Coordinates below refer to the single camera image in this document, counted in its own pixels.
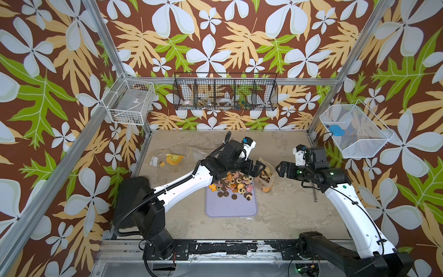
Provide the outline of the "clear bag of cookies back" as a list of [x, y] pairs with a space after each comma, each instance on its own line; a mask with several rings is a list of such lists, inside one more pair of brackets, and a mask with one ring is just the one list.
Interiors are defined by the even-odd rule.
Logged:
[[272, 165], [264, 159], [260, 158], [258, 161], [265, 165], [265, 169], [254, 179], [254, 185], [264, 193], [269, 193], [273, 187], [275, 170]]

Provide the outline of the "ziploc bag with cookies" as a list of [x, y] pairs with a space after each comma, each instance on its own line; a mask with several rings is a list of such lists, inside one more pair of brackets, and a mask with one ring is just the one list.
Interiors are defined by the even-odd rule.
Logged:
[[148, 159], [149, 165], [160, 169], [168, 169], [179, 166], [188, 156], [172, 153], [169, 149], [154, 152]]

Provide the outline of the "clear bag of donuts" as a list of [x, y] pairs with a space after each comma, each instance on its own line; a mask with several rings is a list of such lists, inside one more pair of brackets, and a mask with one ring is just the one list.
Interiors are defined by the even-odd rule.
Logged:
[[199, 160], [205, 159], [213, 150], [187, 147], [189, 165], [195, 166]]

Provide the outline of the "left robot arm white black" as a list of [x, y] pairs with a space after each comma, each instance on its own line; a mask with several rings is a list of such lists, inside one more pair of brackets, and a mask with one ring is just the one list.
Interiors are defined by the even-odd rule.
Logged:
[[265, 165], [249, 159], [256, 142], [250, 137], [232, 140], [228, 132], [223, 144], [196, 163], [192, 172], [166, 185], [141, 187], [132, 208], [125, 211], [114, 223], [118, 237], [140, 235], [153, 246], [162, 260], [170, 258], [176, 249], [175, 241], [166, 229], [166, 212], [195, 191], [227, 177], [228, 173], [241, 172], [251, 177], [259, 176]]

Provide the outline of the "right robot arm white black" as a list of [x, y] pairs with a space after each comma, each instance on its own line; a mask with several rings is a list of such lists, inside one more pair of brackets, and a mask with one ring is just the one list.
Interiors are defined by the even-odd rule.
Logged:
[[342, 169], [280, 162], [276, 172], [279, 177], [315, 184], [338, 211], [356, 247], [349, 250], [319, 232], [305, 232], [297, 243], [300, 256], [326, 260], [348, 277], [405, 277], [412, 269], [410, 255], [399, 252], [377, 227]]

